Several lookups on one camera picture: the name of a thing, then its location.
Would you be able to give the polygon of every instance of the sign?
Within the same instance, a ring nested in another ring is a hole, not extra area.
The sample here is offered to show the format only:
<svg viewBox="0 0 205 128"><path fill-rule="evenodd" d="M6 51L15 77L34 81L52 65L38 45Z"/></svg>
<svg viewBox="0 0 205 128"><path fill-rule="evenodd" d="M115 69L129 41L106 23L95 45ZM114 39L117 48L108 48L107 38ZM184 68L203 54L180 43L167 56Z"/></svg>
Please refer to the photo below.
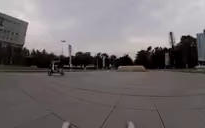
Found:
<svg viewBox="0 0 205 128"><path fill-rule="evenodd" d="M205 34L197 34L198 61L205 62Z"/></svg>

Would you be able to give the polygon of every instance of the cloud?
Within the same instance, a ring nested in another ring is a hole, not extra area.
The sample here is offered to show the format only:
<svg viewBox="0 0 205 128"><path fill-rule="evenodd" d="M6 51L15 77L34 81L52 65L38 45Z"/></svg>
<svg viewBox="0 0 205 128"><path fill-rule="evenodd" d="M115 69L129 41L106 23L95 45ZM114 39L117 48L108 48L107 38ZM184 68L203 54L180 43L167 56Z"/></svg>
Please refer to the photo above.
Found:
<svg viewBox="0 0 205 128"><path fill-rule="evenodd" d="M135 54L168 47L169 31L179 40L205 28L204 0L0 0L0 11L29 22L26 47L57 54L60 40L74 52Z"/></svg>

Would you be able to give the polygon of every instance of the pole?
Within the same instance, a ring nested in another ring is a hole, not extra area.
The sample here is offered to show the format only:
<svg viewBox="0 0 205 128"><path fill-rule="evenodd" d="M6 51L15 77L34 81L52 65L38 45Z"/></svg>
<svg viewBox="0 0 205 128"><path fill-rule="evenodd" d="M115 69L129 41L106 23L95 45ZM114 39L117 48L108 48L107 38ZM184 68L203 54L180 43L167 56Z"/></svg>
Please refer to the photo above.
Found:
<svg viewBox="0 0 205 128"><path fill-rule="evenodd" d="M72 67L72 46L69 44L69 67Z"/></svg>

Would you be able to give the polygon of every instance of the tall building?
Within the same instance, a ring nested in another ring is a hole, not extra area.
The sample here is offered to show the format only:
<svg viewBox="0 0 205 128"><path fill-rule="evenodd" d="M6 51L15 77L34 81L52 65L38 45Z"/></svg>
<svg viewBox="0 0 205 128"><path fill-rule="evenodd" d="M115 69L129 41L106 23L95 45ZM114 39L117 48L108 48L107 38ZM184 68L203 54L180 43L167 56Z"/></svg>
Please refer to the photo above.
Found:
<svg viewBox="0 0 205 128"><path fill-rule="evenodd" d="M17 18L0 13L0 44L22 47L28 23Z"/></svg>

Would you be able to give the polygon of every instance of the gray pavement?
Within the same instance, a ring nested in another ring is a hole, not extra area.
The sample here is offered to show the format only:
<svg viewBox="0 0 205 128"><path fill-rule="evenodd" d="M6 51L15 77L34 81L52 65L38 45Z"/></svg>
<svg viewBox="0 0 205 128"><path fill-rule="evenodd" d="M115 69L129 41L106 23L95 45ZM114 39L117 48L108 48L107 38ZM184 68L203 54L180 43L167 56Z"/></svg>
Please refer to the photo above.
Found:
<svg viewBox="0 0 205 128"><path fill-rule="evenodd" d="M0 73L0 128L205 128L205 74Z"/></svg>

